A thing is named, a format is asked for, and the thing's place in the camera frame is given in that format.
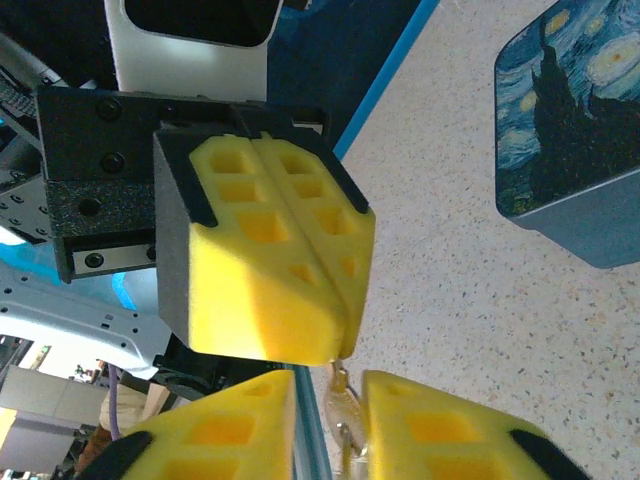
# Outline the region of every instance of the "yellow foam pad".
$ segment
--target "yellow foam pad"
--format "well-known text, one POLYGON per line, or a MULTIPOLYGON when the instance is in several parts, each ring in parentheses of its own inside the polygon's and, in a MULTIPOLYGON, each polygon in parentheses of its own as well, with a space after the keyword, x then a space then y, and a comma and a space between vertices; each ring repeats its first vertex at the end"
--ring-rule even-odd
POLYGON ((385 372, 363 376, 371 480, 548 480, 509 436, 535 426, 385 372))
POLYGON ((278 370, 137 425, 153 442, 124 480, 292 478, 293 372, 278 370))
POLYGON ((189 227, 189 346, 304 365, 350 354, 373 213, 288 142, 212 137, 190 160, 218 225, 189 227))

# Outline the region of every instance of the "cable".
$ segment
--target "cable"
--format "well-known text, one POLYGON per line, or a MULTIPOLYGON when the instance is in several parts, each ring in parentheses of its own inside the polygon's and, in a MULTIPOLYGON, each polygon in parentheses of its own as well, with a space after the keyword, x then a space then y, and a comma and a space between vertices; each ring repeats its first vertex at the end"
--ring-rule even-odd
POLYGON ((115 442, 120 438, 120 430, 118 429, 118 374, 116 367, 109 365, 109 429, 111 430, 111 439, 115 442))

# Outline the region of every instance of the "purple cable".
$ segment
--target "purple cable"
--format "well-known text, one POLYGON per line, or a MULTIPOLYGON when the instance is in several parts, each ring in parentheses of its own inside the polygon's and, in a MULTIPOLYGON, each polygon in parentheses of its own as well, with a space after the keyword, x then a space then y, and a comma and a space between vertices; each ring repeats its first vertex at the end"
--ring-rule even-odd
POLYGON ((111 429, 111 439, 116 441, 120 438, 118 430, 118 374, 114 365, 109 365, 109 428, 111 429))

